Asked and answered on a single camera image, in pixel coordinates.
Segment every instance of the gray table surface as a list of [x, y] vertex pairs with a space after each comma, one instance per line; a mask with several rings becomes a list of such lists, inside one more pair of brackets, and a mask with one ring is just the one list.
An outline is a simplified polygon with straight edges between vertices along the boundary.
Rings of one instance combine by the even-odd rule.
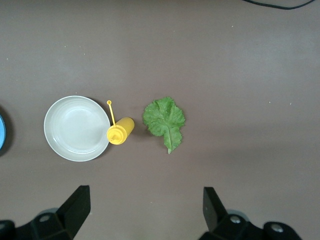
[[[112, 100], [117, 119], [135, 121], [127, 141], [87, 162], [57, 155], [44, 118], [72, 95], [109, 116]], [[186, 117], [172, 154], [142, 122], [165, 96]], [[75, 239], [197, 240], [212, 186], [258, 227], [319, 239], [319, 106], [320, 1], [2, 1], [0, 218], [20, 226], [90, 185]]]

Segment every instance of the blue plate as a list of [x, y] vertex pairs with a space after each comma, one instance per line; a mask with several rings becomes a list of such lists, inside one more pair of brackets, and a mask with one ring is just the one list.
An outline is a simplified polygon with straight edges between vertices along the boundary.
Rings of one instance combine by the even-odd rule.
[[6, 139], [6, 126], [5, 126], [4, 119], [0, 115], [0, 149], [4, 145], [5, 139]]

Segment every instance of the silver bolt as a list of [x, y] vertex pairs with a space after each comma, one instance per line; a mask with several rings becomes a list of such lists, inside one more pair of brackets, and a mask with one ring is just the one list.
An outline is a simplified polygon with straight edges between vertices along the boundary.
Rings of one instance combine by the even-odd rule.
[[282, 233], [284, 231], [284, 229], [279, 225], [279, 224], [272, 224], [271, 228], [273, 231], [277, 232], [277, 233]]
[[43, 223], [43, 222], [49, 220], [49, 218], [50, 218], [50, 215], [44, 215], [44, 216], [40, 217], [39, 221], [41, 223]]
[[231, 220], [231, 222], [233, 222], [234, 224], [239, 224], [239, 223], [241, 223], [240, 218], [237, 217], [237, 216], [232, 216], [232, 217], [230, 217], [230, 220]]

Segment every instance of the toy lettuce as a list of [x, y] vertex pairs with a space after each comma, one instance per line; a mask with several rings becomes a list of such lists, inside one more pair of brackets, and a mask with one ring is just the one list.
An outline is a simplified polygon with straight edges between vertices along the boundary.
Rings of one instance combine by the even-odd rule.
[[168, 154], [180, 145], [182, 140], [180, 128], [185, 125], [186, 119], [171, 97], [154, 100], [144, 109], [142, 118], [153, 135], [164, 137]]

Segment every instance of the white plate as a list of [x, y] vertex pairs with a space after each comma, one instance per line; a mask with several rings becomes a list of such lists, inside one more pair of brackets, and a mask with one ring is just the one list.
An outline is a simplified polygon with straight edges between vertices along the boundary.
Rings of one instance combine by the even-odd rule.
[[44, 135], [61, 157], [84, 162], [98, 157], [108, 146], [110, 121], [95, 101], [67, 96], [56, 101], [44, 118]]

